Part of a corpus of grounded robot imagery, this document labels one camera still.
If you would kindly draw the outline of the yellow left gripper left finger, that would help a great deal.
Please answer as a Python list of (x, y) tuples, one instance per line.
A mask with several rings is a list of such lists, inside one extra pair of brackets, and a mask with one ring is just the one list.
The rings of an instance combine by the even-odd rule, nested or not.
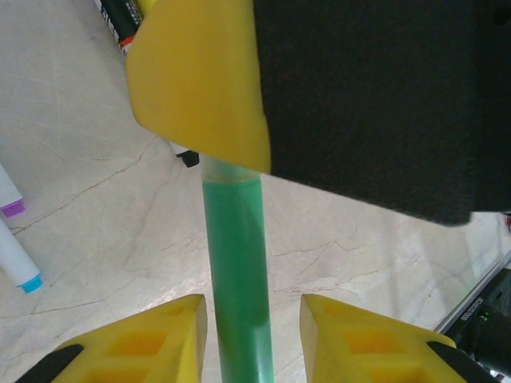
[(59, 345), (20, 382), (199, 382), (208, 332), (205, 297), (190, 294)]

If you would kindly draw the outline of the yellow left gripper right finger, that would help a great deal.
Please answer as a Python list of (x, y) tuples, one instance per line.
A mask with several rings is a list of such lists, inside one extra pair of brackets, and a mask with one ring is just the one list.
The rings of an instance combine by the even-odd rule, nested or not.
[(494, 382), (443, 334), (318, 294), (301, 298), (309, 382)]

